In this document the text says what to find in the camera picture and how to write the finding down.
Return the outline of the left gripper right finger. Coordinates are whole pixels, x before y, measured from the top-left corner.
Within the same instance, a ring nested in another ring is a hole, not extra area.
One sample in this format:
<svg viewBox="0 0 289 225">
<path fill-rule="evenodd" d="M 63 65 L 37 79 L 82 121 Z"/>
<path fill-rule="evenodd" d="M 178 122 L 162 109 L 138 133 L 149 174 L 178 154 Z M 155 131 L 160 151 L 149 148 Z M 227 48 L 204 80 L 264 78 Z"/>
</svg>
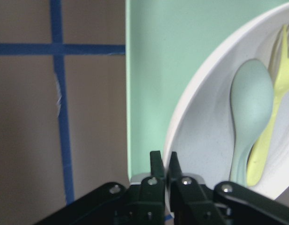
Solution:
<svg viewBox="0 0 289 225">
<path fill-rule="evenodd" d="M 167 187 L 170 188 L 174 182 L 179 182 L 183 185 L 189 184 L 189 178 L 183 176 L 181 167 L 178 161 L 177 152 L 172 152 L 167 171 Z"/>
</svg>

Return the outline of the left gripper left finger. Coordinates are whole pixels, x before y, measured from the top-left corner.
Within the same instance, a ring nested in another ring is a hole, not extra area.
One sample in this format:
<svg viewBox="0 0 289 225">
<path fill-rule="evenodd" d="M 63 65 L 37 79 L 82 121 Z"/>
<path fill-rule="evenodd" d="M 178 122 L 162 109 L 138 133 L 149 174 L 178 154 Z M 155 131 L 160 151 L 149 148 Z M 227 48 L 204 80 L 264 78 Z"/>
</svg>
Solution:
<svg viewBox="0 0 289 225">
<path fill-rule="evenodd" d="M 150 152 L 150 185 L 161 185 L 165 187 L 165 172 L 160 151 Z"/>
</svg>

